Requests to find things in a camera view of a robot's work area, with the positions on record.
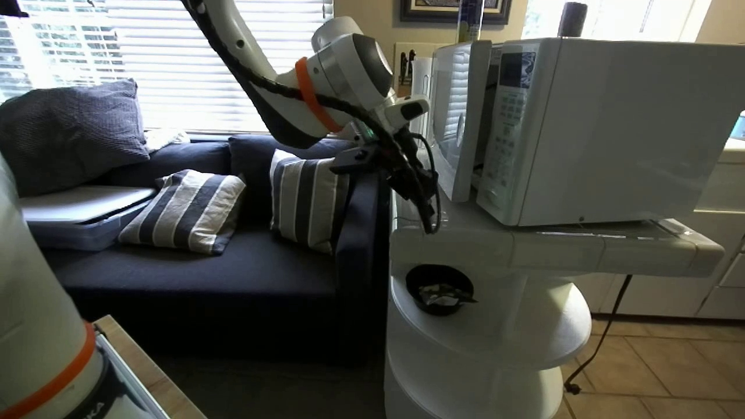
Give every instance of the window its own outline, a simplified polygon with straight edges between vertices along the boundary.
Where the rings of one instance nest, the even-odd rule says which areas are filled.
[[[528,0],[521,37],[556,35],[565,0]],[[696,41],[710,0],[585,0],[583,37]]]
[[[235,0],[278,71],[313,54],[331,0]],[[136,80],[147,127],[266,131],[181,0],[21,0],[0,19],[0,99],[28,88]]]

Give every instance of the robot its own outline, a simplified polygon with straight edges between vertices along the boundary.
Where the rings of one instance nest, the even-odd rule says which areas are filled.
[[[419,163],[417,134],[407,131],[429,104],[392,98],[394,74],[380,47],[352,19],[326,20],[313,37],[317,54],[278,74],[231,0],[185,0],[185,7],[273,137],[306,149],[352,125],[357,146],[335,155],[335,169],[380,169],[413,201],[424,231],[437,231],[435,169]],[[14,0],[0,0],[0,14],[26,17]],[[0,419],[163,416],[122,386],[99,333],[45,262],[2,155],[0,237]]]

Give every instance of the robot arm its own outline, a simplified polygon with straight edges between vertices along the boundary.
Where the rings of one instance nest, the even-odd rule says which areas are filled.
[[[381,169],[392,189],[417,205],[424,231],[437,227],[435,172],[419,163],[417,134],[407,131],[429,104],[392,98],[394,74],[380,47],[352,19],[326,20],[313,37],[317,54],[278,74],[232,0],[185,0],[185,7],[275,140],[306,149],[352,123],[362,146],[335,155],[335,169]]]

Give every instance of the tile floor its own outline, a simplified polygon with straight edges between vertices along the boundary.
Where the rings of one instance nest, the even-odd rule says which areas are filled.
[[[593,321],[585,353],[598,342]],[[209,416],[381,419],[380,365],[163,360]],[[745,326],[617,321],[556,419],[745,419]]]

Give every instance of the navy blue couch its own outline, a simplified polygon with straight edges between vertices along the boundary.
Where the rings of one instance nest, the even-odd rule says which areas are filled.
[[[374,304],[386,265],[386,187],[353,175],[333,257],[268,231],[268,137],[170,144],[150,163],[114,169],[100,183],[152,187],[194,167],[250,175],[237,231],[222,257],[114,245],[104,252],[46,250],[46,260],[85,318],[114,318],[152,353],[301,357],[359,364],[374,347]],[[324,140],[299,155],[331,155]]]

